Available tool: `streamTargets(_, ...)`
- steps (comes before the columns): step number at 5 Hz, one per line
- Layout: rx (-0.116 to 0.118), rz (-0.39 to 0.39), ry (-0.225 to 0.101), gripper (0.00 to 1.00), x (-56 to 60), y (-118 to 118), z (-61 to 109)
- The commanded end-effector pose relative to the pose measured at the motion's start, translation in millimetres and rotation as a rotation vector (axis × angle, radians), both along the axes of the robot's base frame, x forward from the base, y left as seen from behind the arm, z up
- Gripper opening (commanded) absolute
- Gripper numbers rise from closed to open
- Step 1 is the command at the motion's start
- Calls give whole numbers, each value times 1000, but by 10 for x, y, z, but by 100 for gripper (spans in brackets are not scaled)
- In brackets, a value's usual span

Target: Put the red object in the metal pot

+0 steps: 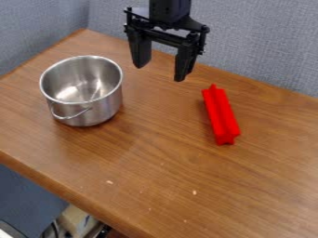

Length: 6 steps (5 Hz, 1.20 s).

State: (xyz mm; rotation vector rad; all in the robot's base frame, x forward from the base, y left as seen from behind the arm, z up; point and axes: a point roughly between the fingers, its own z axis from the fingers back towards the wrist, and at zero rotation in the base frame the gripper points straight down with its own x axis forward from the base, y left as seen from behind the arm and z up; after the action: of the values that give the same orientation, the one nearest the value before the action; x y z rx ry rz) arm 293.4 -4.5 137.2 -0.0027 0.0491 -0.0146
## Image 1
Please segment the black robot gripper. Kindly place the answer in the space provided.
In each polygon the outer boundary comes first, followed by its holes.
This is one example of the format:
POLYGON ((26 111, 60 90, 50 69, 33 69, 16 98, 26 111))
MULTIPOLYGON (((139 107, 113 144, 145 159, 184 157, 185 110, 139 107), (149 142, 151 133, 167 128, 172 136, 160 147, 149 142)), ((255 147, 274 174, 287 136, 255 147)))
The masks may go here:
MULTIPOLYGON (((189 17, 191 0, 149 0, 147 7, 127 7, 124 12, 128 20, 141 19, 151 27, 161 30, 184 30, 199 35, 199 54, 203 53, 205 35, 209 28, 189 17)), ((128 36, 132 64, 140 69, 151 60, 151 40, 147 35, 132 26, 125 29, 128 36)), ((177 48, 175 56, 173 80, 181 82, 192 72, 196 61, 196 49, 187 46, 177 48)))

